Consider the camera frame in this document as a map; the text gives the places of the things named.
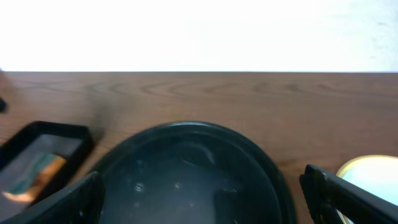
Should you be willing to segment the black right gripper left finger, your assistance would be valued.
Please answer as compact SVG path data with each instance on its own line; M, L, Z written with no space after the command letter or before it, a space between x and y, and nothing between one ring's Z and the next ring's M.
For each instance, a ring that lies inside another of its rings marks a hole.
M99 222L105 186L98 172L68 185L3 224L63 224Z

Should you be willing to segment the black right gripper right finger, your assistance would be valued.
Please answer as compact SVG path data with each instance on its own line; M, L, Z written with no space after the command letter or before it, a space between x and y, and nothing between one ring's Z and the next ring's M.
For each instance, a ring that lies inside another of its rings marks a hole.
M322 168L307 165L299 182L314 223L397 224L397 206Z

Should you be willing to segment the orange green scrub sponge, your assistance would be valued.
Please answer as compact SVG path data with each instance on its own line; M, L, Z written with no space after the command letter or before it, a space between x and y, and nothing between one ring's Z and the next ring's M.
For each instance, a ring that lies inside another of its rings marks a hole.
M20 179L2 192L8 200L19 203L33 202L66 164L57 154L41 153L29 164Z

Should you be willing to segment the light green plate bottom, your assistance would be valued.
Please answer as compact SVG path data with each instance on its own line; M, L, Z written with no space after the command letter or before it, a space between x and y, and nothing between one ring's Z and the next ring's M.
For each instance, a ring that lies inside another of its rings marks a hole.
M368 155L346 162L336 175L397 205L397 157Z

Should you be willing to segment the yellow plate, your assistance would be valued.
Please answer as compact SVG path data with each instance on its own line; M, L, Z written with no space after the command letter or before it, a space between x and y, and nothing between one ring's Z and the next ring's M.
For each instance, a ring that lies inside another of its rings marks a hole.
M385 155L356 157L336 176L348 188L349 198L369 223L397 223L397 158Z

